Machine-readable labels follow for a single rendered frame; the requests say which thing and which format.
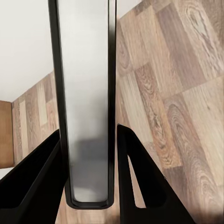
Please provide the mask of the hardback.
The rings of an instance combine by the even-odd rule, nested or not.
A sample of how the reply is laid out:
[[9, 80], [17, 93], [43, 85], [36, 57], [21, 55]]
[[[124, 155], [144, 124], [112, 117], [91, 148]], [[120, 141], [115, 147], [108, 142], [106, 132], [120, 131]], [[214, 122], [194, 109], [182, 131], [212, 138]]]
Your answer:
[[114, 204], [117, 0], [48, 0], [65, 201]]

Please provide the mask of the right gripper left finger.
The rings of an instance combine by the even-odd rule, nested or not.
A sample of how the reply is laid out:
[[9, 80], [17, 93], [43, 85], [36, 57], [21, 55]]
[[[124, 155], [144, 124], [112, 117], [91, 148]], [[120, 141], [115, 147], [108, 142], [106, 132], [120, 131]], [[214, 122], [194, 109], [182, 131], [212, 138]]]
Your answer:
[[55, 224], [63, 189], [57, 129], [0, 180], [0, 224]]

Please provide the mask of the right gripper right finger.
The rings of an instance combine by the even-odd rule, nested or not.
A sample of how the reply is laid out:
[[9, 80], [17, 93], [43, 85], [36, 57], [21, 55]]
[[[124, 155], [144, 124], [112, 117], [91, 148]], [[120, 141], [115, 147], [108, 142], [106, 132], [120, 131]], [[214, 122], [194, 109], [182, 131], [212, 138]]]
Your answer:
[[[120, 224], [196, 224], [135, 132], [117, 125]], [[130, 157], [146, 208], [135, 205]]]

